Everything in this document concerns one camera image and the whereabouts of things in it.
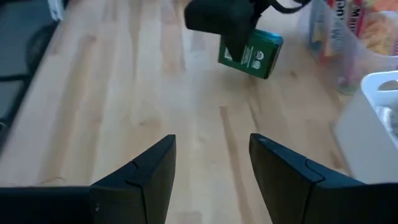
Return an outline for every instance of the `wooden tabletop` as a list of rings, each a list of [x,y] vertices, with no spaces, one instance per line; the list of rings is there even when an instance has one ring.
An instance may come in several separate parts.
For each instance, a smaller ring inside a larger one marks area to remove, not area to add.
[[[285,40],[262,80],[217,63],[220,37],[185,28],[187,2],[71,1],[1,154],[0,184],[91,184],[176,134],[167,223],[251,224],[271,221],[250,133],[344,172],[330,131],[343,104],[297,35],[300,13],[268,9],[259,21]]]

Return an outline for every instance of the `white plastic bin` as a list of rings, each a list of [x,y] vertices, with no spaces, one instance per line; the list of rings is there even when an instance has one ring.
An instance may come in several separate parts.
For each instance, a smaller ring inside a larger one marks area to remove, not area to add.
[[[333,131],[340,149],[358,180],[367,184],[398,182],[398,144],[376,113],[377,106],[398,110],[398,90],[379,91],[398,71],[373,73],[363,78]]]
[[[397,70],[398,56],[368,50],[350,31],[347,22],[337,17],[324,0],[313,0],[303,10],[297,27],[315,60],[330,71],[339,91],[350,95],[365,75]]]

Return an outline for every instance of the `snack package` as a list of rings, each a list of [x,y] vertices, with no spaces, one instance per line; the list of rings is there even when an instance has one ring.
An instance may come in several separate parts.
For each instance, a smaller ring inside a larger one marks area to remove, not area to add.
[[[352,94],[362,77],[372,72],[397,69],[398,63],[369,53],[387,56],[398,55],[398,1],[397,0],[354,0],[363,10],[363,21],[359,28],[359,40],[349,43],[343,55],[339,90]]]
[[[398,14],[393,11],[370,13],[366,16],[360,39],[375,53],[397,55]]]
[[[355,1],[350,1],[348,3],[348,9],[349,19],[347,20],[347,26],[350,31],[355,34],[355,36],[359,36],[362,28],[365,10],[361,4],[358,4]]]
[[[221,37],[218,62],[226,66],[266,79],[274,69],[278,59],[283,38],[263,30],[255,30],[246,44],[242,61],[234,62]]]
[[[321,63],[340,54],[343,47],[344,25],[349,15],[347,0],[328,0],[328,5],[335,17],[329,19],[328,34],[323,42],[323,53],[320,56]]]

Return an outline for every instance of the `plastic container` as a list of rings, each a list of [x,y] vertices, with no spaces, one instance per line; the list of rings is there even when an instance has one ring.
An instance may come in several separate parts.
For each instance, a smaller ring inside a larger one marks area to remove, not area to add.
[[[378,106],[398,110],[398,90],[379,91],[392,80],[398,80],[398,71],[364,77],[333,127],[353,176],[367,184],[398,182],[398,138],[376,113]]]
[[[341,13],[346,15],[332,11],[324,0],[313,0],[303,9],[297,27],[313,57],[327,68],[339,91],[350,95],[365,75],[397,70],[398,56],[367,49],[347,26],[349,10]]]

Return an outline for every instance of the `wooden table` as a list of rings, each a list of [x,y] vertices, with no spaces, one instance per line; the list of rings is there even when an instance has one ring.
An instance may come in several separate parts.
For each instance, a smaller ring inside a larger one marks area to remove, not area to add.
[[[299,14],[259,21],[285,39],[261,80],[217,63],[219,37],[184,26],[187,2],[71,1],[1,154],[1,185],[91,184],[176,134],[167,223],[252,224],[271,221],[250,133],[344,172],[330,131],[343,104],[297,37]]]

